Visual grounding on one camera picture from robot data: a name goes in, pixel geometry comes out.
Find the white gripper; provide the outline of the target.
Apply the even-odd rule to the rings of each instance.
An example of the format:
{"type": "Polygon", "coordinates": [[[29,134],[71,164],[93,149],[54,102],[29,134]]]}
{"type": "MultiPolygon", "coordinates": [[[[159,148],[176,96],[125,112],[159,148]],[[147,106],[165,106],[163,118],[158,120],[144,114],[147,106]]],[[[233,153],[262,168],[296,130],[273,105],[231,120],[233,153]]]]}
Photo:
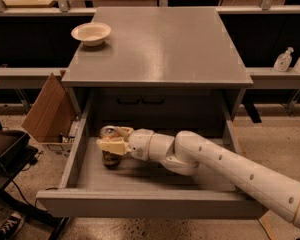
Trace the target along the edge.
{"type": "Polygon", "coordinates": [[[138,129],[131,127],[117,127],[117,132],[124,138],[128,138],[128,143],[123,139],[108,140],[98,139],[97,146],[106,152],[123,156],[131,151],[131,156],[135,159],[147,161],[149,159],[149,145],[154,134],[152,130],[138,129]]]}

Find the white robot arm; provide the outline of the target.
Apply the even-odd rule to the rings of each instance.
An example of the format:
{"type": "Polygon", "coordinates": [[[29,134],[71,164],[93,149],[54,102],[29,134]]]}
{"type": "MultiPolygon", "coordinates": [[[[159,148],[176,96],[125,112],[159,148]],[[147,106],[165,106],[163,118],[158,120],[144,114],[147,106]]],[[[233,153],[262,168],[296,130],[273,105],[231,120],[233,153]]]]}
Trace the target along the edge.
{"type": "Polygon", "coordinates": [[[203,164],[224,176],[266,208],[300,229],[300,182],[264,167],[191,131],[175,136],[148,129],[106,126],[98,147],[119,156],[126,154],[154,161],[166,169],[192,175],[203,164]]]}

